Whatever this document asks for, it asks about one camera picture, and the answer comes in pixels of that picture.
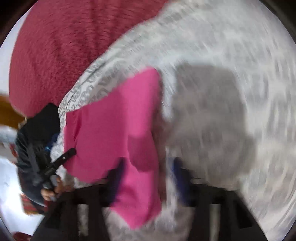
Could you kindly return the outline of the left hand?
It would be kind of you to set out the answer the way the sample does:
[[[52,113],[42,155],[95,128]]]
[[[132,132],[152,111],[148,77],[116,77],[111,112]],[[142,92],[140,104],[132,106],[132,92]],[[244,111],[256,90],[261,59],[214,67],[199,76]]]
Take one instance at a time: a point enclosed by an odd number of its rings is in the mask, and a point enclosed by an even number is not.
[[[70,185],[64,185],[63,181],[59,176],[57,176],[57,186],[55,187],[54,191],[51,191],[49,189],[42,189],[41,195],[44,200],[46,201],[53,201],[54,197],[59,197],[64,192],[70,192],[73,191],[73,186]]]

